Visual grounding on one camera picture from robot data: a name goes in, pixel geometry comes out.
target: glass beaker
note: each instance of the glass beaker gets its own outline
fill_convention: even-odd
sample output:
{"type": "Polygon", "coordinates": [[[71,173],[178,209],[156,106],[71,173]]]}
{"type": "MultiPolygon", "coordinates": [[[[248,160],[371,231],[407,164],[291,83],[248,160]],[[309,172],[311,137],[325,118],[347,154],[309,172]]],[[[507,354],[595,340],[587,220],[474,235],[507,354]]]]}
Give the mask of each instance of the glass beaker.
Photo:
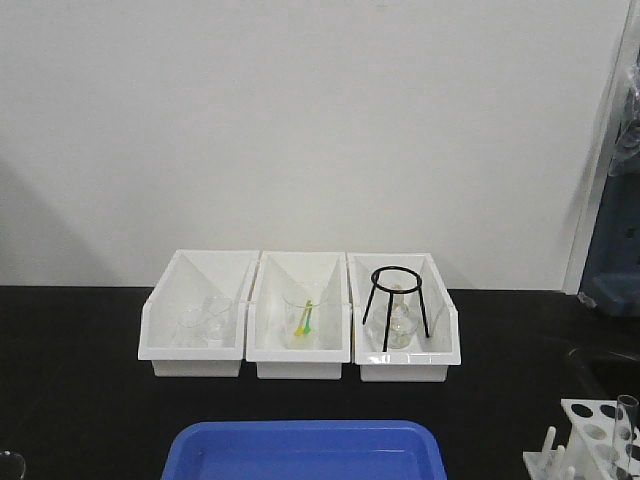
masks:
{"type": "Polygon", "coordinates": [[[318,349],[325,303],[322,286],[296,284],[283,294],[283,300],[285,346],[291,350],[318,349]]]}
{"type": "Polygon", "coordinates": [[[188,307],[178,319],[176,346],[205,348],[232,335],[228,297],[205,297],[201,306],[188,307]]]}

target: glassware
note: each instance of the glassware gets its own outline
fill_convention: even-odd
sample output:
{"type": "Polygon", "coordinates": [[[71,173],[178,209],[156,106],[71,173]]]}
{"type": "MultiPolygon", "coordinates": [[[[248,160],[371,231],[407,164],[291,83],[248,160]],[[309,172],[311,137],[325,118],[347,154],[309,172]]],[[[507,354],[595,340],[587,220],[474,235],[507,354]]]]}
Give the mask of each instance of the glassware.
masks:
{"type": "Polygon", "coordinates": [[[633,453],[633,438],[638,415],[638,400],[620,395],[616,405],[609,474],[616,480],[631,479],[629,466],[633,453]]]}
{"type": "Polygon", "coordinates": [[[232,301],[227,297],[206,297],[201,306],[186,309],[178,319],[177,347],[205,348],[232,335],[232,301]]]}
{"type": "MultiPolygon", "coordinates": [[[[380,305],[373,311],[371,320],[365,324],[365,331],[376,350],[382,350],[384,333],[387,328],[388,305],[380,305]]],[[[387,347],[393,349],[405,348],[411,343],[411,339],[418,329],[420,312],[410,308],[404,301],[404,295],[394,296],[391,306],[391,318],[389,321],[389,338],[387,347]]]]}
{"type": "Polygon", "coordinates": [[[298,283],[283,295],[285,322],[284,344],[291,350],[315,350],[324,310],[322,286],[298,283]]]}

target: test tube rack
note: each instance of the test tube rack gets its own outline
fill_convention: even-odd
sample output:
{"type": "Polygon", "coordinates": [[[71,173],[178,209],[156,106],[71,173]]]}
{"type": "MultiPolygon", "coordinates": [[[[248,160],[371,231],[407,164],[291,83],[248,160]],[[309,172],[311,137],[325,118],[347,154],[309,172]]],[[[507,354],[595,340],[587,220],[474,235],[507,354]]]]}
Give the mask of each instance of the test tube rack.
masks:
{"type": "MultiPolygon", "coordinates": [[[[532,480],[617,480],[609,473],[616,402],[562,399],[571,422],[567,446],[553,450],[555,427],[547,430],[541,452],[524,452],[522,457],[532,480]]],[[[638,429],[633,435],[629,474],[640,473],[638,429]]]]}

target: black countertop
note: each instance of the black countertop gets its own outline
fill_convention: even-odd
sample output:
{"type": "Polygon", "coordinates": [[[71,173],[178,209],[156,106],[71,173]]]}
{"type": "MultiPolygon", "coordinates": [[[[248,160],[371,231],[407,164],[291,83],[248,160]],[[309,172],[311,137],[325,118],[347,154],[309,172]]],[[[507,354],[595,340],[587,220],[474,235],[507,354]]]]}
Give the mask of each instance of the black countertop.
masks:
{"type": "Polygon", "coordinates": [[[567,354],[638,350],[640,326],[551,292],[452,291],[462,365],[444,383],[156,378],[137,360],[149,288],[0,287],[0,449],[28,478],[159,479],[174,437],[201,421],[406,419],[437,438],[452,480],[528,479],[523,450],[561,398],[590,398],[567,354]]]}

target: blue plastic tray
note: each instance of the blue plastic tray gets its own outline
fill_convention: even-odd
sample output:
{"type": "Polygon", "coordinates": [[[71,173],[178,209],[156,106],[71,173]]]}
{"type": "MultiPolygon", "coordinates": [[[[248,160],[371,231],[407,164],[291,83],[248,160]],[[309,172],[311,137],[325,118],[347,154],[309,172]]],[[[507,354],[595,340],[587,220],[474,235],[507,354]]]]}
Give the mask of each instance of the blue plastic tray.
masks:
{"type": "Polygon", "coordinates": [[[424,427],[406,421],[197,423],[174,440],[162,480],[446,480],[424,427]]]}

